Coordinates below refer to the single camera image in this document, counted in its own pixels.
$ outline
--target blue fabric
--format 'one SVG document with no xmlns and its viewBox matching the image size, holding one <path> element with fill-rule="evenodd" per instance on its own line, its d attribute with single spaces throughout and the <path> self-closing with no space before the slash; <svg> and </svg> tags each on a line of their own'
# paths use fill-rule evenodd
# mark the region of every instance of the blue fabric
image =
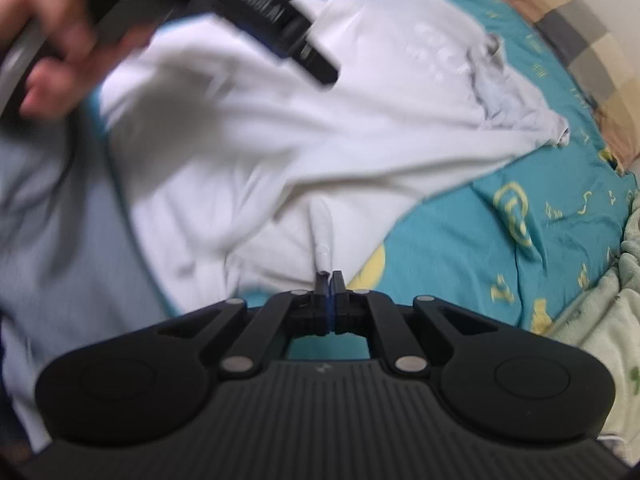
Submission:
<svg viewBox="0 0 640 480">
<path fill-rule="evenodd" d="M 434 200 L 387 237 L 377 290 L 397 303 L 431 294 L 530 330 L 534 313 L 555 319 L 609 267 L 636 192 L 600 158 L 605 145 L 575 82 L 517 13 L 501 0 L 450 0 L 505 39 L 508 61 L 566 117 L 571 141 L 546 147 Z M 367 357 L 362 338 L 294 342 L 292 358 Z"/>
</svg>

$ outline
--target plaid fabric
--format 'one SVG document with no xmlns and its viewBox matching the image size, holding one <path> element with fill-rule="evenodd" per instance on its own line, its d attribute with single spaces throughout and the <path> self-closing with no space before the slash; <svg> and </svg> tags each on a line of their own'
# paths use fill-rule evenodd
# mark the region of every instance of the plaid fabric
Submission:
<svg viewBox="0 0 640 480">
<path fill-rule="evenodd" d="M 640 154 L 640 80 L 616 40 L 584 0 L 505 1 L 537 28 L 574 76 L 612 165 L 626 171 Z"/>
</svg>

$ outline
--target silver screw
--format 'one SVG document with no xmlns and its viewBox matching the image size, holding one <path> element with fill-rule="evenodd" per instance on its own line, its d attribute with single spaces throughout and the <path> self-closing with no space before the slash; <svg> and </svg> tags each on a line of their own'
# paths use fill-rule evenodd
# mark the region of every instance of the silver screw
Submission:
<svg viewBox="0 0 640 480">
<path fill-rule="evenodd" d="M 222 361 L 222 369 L 232 374 L 242 374 L 254 367 L 254 362 L 243 355 L 227 357 Z"/>
<path fill-rule="evenodd" d="M 417 355 L 405 355 L 396 361 L 396 368 L 401 372 L 416 374 L 423 371 L 426 367 L 427 361 Z"/>
</svg>

